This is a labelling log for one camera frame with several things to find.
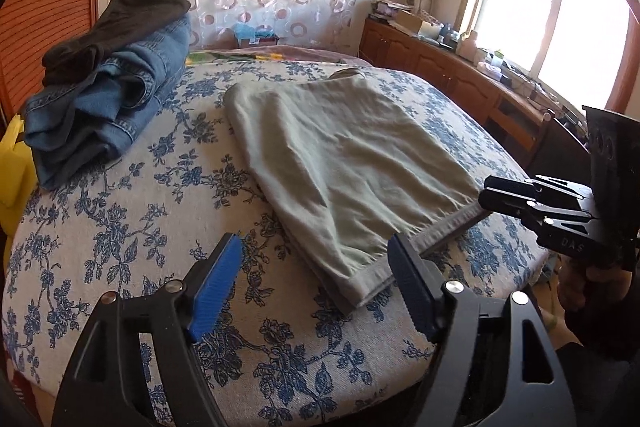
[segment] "wooden desk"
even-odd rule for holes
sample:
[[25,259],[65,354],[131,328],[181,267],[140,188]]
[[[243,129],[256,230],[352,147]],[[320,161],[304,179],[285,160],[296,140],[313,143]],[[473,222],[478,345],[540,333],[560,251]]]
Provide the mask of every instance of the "wooden desk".
[[489,131],[518,162],[528,157],[542,126],[542,112],[464,58],[372,19],[365,22],[359,56],[375,67],[423,78]]

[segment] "blue gripper pad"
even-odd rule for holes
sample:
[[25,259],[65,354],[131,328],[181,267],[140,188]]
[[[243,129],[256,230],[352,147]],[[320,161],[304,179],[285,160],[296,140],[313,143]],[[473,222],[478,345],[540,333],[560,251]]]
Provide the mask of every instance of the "blue gripper pad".
[[229,296],[242,263],[242,242],[233,235],[205,277],[193,299],[191,323],[187,328],[194,343],[216,325],[222,304]]

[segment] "metal screw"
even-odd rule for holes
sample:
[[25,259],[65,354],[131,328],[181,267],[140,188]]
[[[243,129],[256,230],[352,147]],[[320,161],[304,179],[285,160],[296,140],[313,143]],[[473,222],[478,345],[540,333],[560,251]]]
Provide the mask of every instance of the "metal screw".
[[106,292],[102,294],[102,297],[100,297],[100,302],[102,304],[111,304],[112,302],[115,302],[115,299],[118,298],[118,294],[116,292]]
[[465,289],[462,282],[455,280],[447,281],[444,287],[451,293],[462,293],[462,290]]
[[182,281],[180,279],[172,279],[164,285],[164,289],[169,293],[178,293],[182,290]]
[[523,292],[513,292],[511,294],[511,298],[516,304],[524,305],[529,302],[529,297],[527,297],[527,294]]

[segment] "bottle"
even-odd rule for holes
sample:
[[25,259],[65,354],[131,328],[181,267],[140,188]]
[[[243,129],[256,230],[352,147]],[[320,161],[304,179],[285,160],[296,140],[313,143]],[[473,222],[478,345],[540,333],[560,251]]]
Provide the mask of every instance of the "bottle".
[[476,45],[476,40],[478,39],[478,32],[475,30],[471,30],[469,35],[461,40],[458,44],[458,48],[456,49],[456,53],[460,55],[462,58],[466,58],[469,62],[474,61],[474,57],[476,56],[476,50],[478,46]]
[[504,60],[504,53],[498,50],[494,52],[494,58],[491,59],[491,65],[495,66],[496,68],[501,68],[503,60]]
[[451,32],[451,23],[446,23],[440,28],[440,35],[446,37]]
[[462,42],[465,41],[466,38],[468,38],[468,33],[467,32],[463,32],[460,33],[460,36],[458,38],[458,46],[456,47],[456,55],[460,55],[460,52],[462,51]]

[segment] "yellow object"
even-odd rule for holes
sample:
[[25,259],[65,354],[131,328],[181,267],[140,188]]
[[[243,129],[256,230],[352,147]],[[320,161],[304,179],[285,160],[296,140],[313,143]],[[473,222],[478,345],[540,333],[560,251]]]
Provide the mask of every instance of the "yellow object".
[[5,271],[15,230],[38,181],[31,149],[24,142],[16,143],[23,129],[24,122],[16,115],[0,140],[0,227],[7,235],[3,263]]
[[280,53],[270,53],[268,55],[255,55],[255,60],[284,60],[284,55]]

